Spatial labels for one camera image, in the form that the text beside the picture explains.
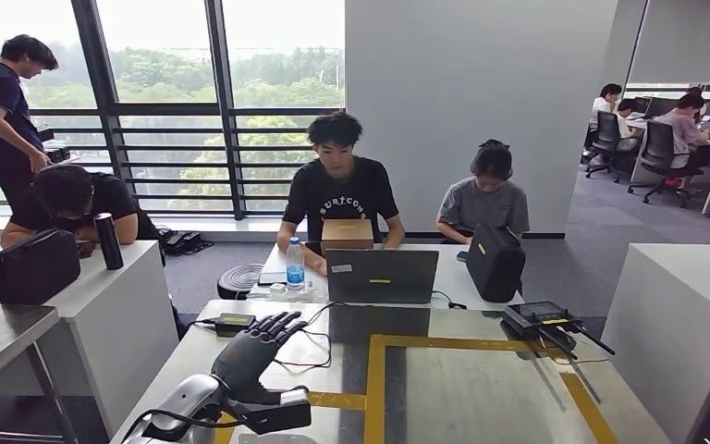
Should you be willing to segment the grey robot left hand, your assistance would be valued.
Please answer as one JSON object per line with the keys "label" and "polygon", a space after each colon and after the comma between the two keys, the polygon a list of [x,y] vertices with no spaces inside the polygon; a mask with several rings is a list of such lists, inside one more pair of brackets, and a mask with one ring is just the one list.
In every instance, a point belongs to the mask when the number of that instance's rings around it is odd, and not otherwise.
{"label": "grey robot left hand", "polygon": [[280,391],[263,386],[260,377],[281,347],[308,326],[301,312],[281,312],[255,321],[231,339],[215,358],[211,373],[226,386],[227,396],[242,403],[279,405]]}

